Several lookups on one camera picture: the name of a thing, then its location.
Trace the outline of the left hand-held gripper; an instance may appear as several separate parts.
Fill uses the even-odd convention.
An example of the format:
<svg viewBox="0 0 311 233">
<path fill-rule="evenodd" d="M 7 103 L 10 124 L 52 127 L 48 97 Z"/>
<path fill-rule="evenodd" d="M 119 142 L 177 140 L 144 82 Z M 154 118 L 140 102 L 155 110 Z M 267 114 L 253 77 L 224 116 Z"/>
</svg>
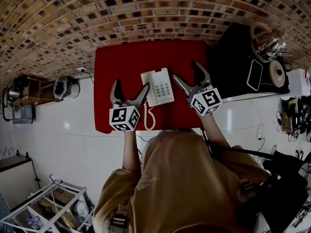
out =
<svg viewBox="0 0 311 233">
<path fill-rule="evenodd" d="M 129 132 L 136 129 L 140 119 L 139 107 L 146 99 L 150 90 L 150 84 L 146 83 L 140 93 L 124 103 L 124 95 L 121 90 L 121 81 L 116 79 L 110 92 L 112 108 L 109 109 L 109 124 L 118 132 Z"/>
</svg>

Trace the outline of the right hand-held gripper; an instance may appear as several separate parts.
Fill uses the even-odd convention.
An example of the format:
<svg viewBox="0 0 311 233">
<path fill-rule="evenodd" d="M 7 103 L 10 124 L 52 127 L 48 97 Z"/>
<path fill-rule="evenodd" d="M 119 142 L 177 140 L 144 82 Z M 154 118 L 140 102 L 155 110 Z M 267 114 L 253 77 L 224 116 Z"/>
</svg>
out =
<svg viewBox="0 0 311 233">
<path fill-rule="evenodd" d="M 206 116 L 215 112 L 223 101 L 217 88 L 211 84 L 207 70 L 197 61 L 192 61 L 196 86 L 189 86 L 182 78 L 172 75 L 173 81 L 187 95 L 190 108 L 195 109 L 198 115 Z"/>
</svg>

